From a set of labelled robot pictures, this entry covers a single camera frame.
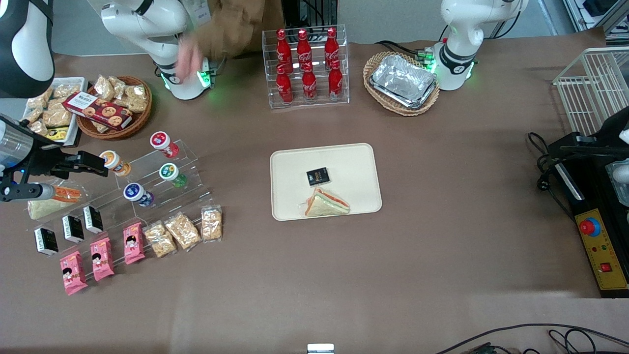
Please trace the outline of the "person's hand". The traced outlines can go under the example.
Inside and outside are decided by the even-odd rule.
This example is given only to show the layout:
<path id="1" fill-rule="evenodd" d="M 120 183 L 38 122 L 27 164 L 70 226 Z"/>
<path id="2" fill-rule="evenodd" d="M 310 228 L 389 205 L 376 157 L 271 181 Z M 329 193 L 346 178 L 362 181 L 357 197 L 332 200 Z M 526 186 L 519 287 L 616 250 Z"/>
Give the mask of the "person's hand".
<path id="1" fill-rule="evenodd" d="M 203 54 L 200 49 L 197 36 L 193 33 L 182 34 L 179 38 L 179 49 L 175 65 L 176 76 L 181 81 L 186 81 L 197 75 L 201 69 Z"/>

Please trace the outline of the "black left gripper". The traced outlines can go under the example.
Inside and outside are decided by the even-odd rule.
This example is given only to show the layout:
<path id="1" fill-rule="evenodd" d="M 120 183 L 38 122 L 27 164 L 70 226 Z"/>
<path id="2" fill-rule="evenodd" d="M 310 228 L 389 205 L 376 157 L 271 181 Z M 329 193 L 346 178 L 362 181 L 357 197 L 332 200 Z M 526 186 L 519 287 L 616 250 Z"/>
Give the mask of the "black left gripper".
<path id="1" fill-rule="evenodd" d="M 629 107 L 625 107 L 604 121 L 595 133 L 596 147 L 628 148 Z"/>

